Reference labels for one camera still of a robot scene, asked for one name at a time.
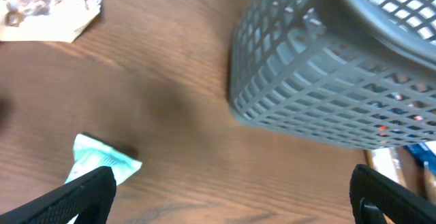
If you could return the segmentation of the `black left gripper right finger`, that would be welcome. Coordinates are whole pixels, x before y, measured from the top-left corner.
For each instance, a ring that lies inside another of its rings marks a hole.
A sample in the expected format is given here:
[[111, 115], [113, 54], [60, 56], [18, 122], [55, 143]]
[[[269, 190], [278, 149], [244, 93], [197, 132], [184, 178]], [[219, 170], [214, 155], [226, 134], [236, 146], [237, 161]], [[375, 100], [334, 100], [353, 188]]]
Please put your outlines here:
[[357, 224], [435, 224], [435, 205], [371, 167], [352, 172], [349, 198]]

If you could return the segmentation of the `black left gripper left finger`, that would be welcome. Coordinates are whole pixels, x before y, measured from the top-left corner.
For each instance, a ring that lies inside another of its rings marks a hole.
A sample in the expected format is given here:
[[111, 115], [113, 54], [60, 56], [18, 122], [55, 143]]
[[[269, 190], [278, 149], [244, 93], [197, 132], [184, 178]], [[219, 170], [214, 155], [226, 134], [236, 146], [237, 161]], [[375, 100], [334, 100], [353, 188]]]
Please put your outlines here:
[[114, 197], [112, 168], [89, 173], [1, 215], [2, 223], [105, 223]]

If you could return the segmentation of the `orange tan cracker package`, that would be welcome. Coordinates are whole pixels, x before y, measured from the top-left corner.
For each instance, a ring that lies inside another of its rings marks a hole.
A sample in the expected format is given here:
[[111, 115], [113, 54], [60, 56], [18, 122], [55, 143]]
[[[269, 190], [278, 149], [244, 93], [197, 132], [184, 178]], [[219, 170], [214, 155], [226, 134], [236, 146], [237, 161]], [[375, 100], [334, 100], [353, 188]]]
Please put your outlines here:
[[401, 168], [401, 162], [395, 148], [378, 148], [375, 150], [366, 150], [364, 153], [367, 163], [371, 168], [401, 186], [407, 186]]

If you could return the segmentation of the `blue tissue multipack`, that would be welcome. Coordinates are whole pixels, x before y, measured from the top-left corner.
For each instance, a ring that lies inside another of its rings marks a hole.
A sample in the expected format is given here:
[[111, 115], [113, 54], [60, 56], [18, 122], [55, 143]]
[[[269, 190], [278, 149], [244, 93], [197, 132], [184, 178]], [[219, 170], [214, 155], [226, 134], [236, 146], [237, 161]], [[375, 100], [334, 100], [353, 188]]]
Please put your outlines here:
[[428, 167], [433, 174], [435, 171], [435, 141], [412, 144], [405, 146], [405, 149], [413, 156], [413, 158], [420, 164], [428, 163]]

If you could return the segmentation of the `grey plastic basket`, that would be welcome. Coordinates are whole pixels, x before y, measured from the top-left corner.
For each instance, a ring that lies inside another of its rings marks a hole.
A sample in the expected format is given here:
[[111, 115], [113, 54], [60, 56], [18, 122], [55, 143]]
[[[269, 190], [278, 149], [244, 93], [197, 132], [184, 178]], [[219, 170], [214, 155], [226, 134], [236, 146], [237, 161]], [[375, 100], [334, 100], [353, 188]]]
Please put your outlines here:
[[435, 0], [250, 0], [232, 39], [242, 123], [349, 148], [435, 139]]

